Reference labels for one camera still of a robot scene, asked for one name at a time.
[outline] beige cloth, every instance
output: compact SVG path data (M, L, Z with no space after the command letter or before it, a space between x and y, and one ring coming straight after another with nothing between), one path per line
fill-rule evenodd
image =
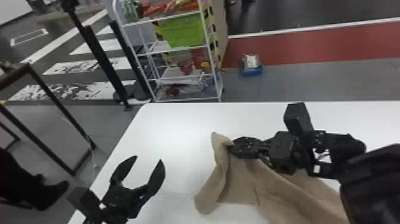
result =
M195 196L202 214L210 214L219 203L257 206L273 224L349 223L338 193L304 170L293 176L279 175L261 160L238 159L227 151L233 142L211 134L215 169Z

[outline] white table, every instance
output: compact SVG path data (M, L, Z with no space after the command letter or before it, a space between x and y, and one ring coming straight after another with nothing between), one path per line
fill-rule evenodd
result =
M118 164L138 155L124 181L134 188L148 181L161 158L166 178L160 191L129 223L262 223L250 206L222 205L209 216L200 215L193 197L214 168L210 134L231 139L254 136L266 139L286 130L283 113L287 103L147 104L125 131L91 190L102 198ZM400 102L308 102L315 129L350 133L368 149L400 142ZM338 183L328 181L333 188ZM69 224L81 224L84 216L73 214Z

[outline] shelf rack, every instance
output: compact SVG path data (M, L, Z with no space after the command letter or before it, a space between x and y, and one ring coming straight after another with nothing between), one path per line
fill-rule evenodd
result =
M112 9L115 13L117 23L120 26L121 32L127 45L131 47L135 56L135 60L139 65L141 75L146 79L146 83L151 91L151 95L155 102L172 102L172 101L196 101L213 99L221 101L223 91L223 80L219 73L220 63L218 63L219 55L215 53L218 48L217 34L215 25L211 21L213 15L211 0L197 0L199 8L192 11L177 11L172 15L157 15L155 17L145 17L136 22L127 23L123 13L123 0L113 0ZM172 48L167 41L157 37L153 32L156 41L147 41L145 38L145 30L142 30L146 23L161 22L172 18L184 17L188 15L199 15L204 30L204 43L198 46L184 46ZM126 29L135 28L138 30L139 36L129 36L130 32ZM137 54L133 49L130 40L139 39L143 46L143 51ZM176 63L172 63L167 58L171 54L179 54L188 52L191 49L203 49L206 52L206 60L210 62L211 71L204 73L200 69L192 68L192 73L188 76L183 75ZM143 63L143 58L146 58L148 63ZM185 85L185 87L176 96L167 95L165 90L172 84Z

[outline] red wall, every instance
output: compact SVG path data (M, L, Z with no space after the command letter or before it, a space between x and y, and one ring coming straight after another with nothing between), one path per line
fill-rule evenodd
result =
M265 65L395 58L400 23L230 39L223 67L237 67L243 54L258 54Z

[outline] green bin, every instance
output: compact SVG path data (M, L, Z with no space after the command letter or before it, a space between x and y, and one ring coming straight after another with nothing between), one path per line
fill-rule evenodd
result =
M160 28L172 48L204 45L203 24L198 14L168 19Z

